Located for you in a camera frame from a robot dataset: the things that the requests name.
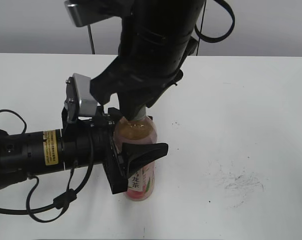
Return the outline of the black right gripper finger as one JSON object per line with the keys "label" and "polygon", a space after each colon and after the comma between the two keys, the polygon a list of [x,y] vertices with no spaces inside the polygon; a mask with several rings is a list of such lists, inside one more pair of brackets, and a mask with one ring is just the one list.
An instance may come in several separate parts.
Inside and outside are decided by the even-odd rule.
{"label": "black right gripper finger", "polygon": [[138,91],[117,93],[121,114],[128,120],[133,120],[142,108],[143,99]]}

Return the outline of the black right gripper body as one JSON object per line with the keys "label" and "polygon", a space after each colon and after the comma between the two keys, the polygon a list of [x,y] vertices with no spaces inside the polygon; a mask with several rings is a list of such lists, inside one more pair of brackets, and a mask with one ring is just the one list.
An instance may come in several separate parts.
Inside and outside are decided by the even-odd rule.
{"label": "black right gripper body", "polygon": [[177,68],[172,73],[157,75],[150,69],[142,70],[136,65],[129,65],[117,56],[101,74],[90,81],[90,93],[98,103],[106,104],[113,94],[138,91],[143,104],[150,108],[168,88],[177,85],[183,78],[183,57],[174,63],[177,63]]}

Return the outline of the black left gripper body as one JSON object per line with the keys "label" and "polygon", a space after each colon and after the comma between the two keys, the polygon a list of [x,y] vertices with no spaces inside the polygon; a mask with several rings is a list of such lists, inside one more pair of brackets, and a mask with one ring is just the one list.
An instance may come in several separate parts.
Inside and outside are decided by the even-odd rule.
{"label": "black left gripper body", "polygon": [[93,117],[81,120],[77,112],[63,108],[61,143],[65,168],[87,167],[84,179],[75,193],[78,194],[84,188],[96,164],[103,166],[113,194],[127,191],[128,180],[121,166],[123,159],[118,156],[113,141],[115,124],[121,117],[117,108],[111,107],[105,113],[100,106]]}

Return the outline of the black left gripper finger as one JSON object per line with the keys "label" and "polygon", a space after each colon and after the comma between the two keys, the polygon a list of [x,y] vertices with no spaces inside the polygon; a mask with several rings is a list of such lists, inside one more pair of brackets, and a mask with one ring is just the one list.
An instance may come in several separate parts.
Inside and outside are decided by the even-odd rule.
{"label": "black left gripper finger", "polygon": [[160,159],[168,154],[167,143],[154,144],[122,144],[122,157],[124,161],[124,175],[130,178],[142,167]]}

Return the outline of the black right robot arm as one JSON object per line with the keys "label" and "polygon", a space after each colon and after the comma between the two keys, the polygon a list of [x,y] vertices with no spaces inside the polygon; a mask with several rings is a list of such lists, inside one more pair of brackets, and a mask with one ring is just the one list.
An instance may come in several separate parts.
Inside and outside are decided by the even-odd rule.
{"label": "black right robot arm", "polygon": [[116,94],[122,115],[132,120],[152,107],[183,77],[181,66],[199,41],[218,43],[229,36],[203,35],[196,22],[204,1],[136,0],[122,18],[117,57],[90,82],[90,93],[101,105]]}

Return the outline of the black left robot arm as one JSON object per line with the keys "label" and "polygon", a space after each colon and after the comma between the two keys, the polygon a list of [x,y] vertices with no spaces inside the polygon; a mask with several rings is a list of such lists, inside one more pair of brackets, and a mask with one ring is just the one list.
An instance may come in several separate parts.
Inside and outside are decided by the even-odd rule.
{"label": "black left robot arm", "polygon": [[73,167],[102,164],[111,192],[128,189],[128,179],[139,169],[167,155],[168,144],[124,143],[118,151],[113,140],[119,111],[97,113],[86,120],[68,122],[63,128],[9,135],[0,131],[0,188],[23,182],[28,175],[44,175]]}

